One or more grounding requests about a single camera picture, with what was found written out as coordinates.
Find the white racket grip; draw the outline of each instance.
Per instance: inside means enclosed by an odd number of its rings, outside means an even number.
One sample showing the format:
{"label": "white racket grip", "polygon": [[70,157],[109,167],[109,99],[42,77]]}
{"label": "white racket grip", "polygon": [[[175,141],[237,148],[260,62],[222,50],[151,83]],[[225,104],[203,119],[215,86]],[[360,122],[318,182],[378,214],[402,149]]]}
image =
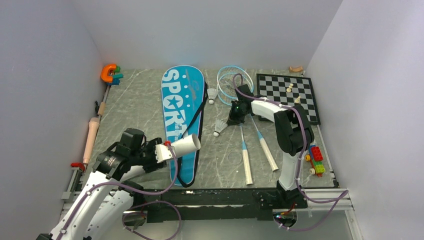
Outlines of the white racket grip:
{"label": "white racket grip", "polygon": [[268,144],[265,141],[264,138],[259,139],[260,145],[262,146],[263,152],[265,153],[266,159],[268,159],[269,165],[271,166],[271,169],[273,172],[277,171],[279,168],[276,164],[276,161],[273,158],[273,155],[271,154],[270,149],[268,148]]}
{"label": "white racket grip", "polygon": [[244,162],[244,174],[246,175],[246,185],[252,185],[253,179],[252,179],[251,164],[249,163],[248,151],[246,149],[243,149],[242,155],[243,155],[243,162]]}

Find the shuttlecock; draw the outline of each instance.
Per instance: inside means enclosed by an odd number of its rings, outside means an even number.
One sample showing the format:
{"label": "shuttlecock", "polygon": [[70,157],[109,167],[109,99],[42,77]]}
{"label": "shuttlecock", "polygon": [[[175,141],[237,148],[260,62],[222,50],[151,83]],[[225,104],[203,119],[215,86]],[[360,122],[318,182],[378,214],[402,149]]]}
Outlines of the shuttlecock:
{"label": "shuttlecock", "polygon": [[208,88],[207,89],[207,95],[209,96],[209,103],[214,104],[215,98],[218,95],[218,89],[215,88]]}
{"label": "shuttlecock", "polygon": [[222,132],[227,126],[228,124],[226,122],[217,119],[215,121],[215,131],[213,132],[213,135],[215,137],[218,137],[220,135],[220,132]]}

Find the white wall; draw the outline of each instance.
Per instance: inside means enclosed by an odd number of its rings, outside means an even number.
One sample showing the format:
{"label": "white wall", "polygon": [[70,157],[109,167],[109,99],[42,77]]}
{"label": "white wall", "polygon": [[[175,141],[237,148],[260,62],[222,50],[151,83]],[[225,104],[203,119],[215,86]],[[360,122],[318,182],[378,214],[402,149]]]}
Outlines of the white wall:
{"label": "white wall", "polygon": [[307,66],[342,0],[74,0],[124,68]]}
{"label": "white wall", "polygon": [[59,220],[103,64],[71,1],[0,6],[0,239],[33,240]]}
{"label": "white wall", "polygon": [[344,0],[306,71],[366,240],[424,239],[423,4]]}

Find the rolling pin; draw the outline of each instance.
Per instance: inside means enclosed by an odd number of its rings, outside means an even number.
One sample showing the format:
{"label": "rolling pin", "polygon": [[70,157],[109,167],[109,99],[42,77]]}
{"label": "rolling pin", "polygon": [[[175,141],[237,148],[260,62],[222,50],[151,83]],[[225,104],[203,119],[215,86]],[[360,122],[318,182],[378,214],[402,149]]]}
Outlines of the rolling pin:
{"label": "rolling pin", "polygon": [[87,142],[85,143],[84,156],[82,157],[82,164],[87,166],[90,162],[92,155],[94,142],[96,140],[97,130],[99,129],[100,120],[97,117],[92,117],[88,123],[88,136]]}

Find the badminton racket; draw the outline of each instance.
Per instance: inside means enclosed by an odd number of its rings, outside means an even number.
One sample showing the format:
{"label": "badminton racket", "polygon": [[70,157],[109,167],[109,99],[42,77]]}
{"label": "badminton racket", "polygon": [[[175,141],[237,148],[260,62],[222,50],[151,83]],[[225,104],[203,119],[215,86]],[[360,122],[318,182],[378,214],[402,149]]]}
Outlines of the badminton racket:
{"label": "badminton racket", "polygon": [[248,148],[246,146],[245,138],[243,137],[243,127],[241,123],[240,123],[240,130],[241,130],[241,152],[242,152],[243,162],[244,162],[244,174],[246,175],[246,185],[252,185],[253,179],[252,179],[251,164],[249,163]]}
{"label": "badminton racket", "polygon": [[277,166],[277,164],[276,164],[276,161],[274,160],[274,157],[271,154],[271,151],[270,151],[270,149],[268,147],[267,142],[265,141],[265,138],[262,136],[261,132],[259,131],[258,126],[256,126],[256,122],[253,119],[253,116],[250,115],[250,118],[252,119],[254,128],[256,129],[257,137],[259,138],[260,146],[262,147],[263,153],[265,154],[266,159],[268,160],[268,163],[271,166],[271,170],[273,172],[275,172],[275,171],[277,171],[279,169],[278,166]]}
{"label": "badminton racket", "polygon": [[217,86],[218,86],[218,98],[222,103],[231,106],[231,101],[237,100],[236,90],[233,86],[233,77],[236,74],[241,74],[242,78],[237,78],[235,80],[235,85],[241,86],[243,84],[247,84],[250,89],[250,92],[253,93],[254,85],[249,74],[238,66],[225,66],[221,68],[216,76]]}

